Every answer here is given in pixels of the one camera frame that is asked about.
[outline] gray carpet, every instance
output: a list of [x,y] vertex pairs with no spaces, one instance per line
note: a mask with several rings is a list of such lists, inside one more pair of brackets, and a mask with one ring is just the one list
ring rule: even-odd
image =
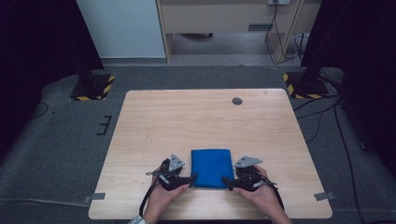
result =
[[[42,102],[0,167],[0,199],[42,199],[83,203],[94,193],[111,136],[129,90],[283,88],[282,74],[295,67],[108,67],[116,76],[103,101],[71,102],[69,94],[78,77],[48,85]],[[328,108],[337,100],[317,100],[296,111],[297,118]],[[290,99],[295,108],[308,100]],[[374,152],[365,152],[347,118],[337,106],[337,115],[349,150],[362,216],[366,222],[396,220],[396,180],[381,165]],[[112,116],[106,135],[104,116]],[[294,223],[361,223],[354,203],[347,154],[333,110],[299,119],[320,180],[332,191],[330,219],[295,219]],[[88,208],[35,203],[0,203],[0,223],[117,223],[90,220]],[[262,223],[225,221],[224,223]]]

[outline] stand base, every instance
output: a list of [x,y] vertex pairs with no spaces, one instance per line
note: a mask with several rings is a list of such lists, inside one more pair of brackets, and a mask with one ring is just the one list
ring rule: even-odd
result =
[[329,92],[321,80],[316,80],[312,85],[304,85],[301,81],[303,74],[299,72],[288,72],[283,75],[292,99],[317,99],[329,96]]
[[95,80],[94,88],[86,89],[79,79],[72,93],[71,101],[103,100],[107,97],[115,76],[112,75],[92,75]]

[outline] person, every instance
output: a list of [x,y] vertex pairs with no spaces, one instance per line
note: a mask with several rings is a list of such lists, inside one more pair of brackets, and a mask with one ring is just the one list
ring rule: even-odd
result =
[[[260,166],[255,165],[259,172],[268,177],[267,172]],[[148,205],[143,216],[137,216],[131,220],[130,224],[156,224],[168,205],[180,194],[182,194],[189,185],[183,185],[177,189],[167,191],[161,185],[155,187],[148,197]],[[274,191],[266,186],[261,185],[254,192],[244,189],[234,188],[233,191],[248,201],[255,204],[262,213],[264,213],[274,224],[290,224],[291,220],[279,204]]]

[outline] blue square object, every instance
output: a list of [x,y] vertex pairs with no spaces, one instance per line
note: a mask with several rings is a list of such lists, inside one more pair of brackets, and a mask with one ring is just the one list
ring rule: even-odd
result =
[[191,151],[191,175],[197,174],[192,186],[206,189],[227,189],[222,177],[233,180],[233,164],[229,149],[194,149]]

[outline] white wall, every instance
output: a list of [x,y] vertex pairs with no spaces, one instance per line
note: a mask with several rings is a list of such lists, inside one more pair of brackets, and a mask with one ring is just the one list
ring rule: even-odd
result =
[[155,0],[77,0],[101,58],[165,58]]

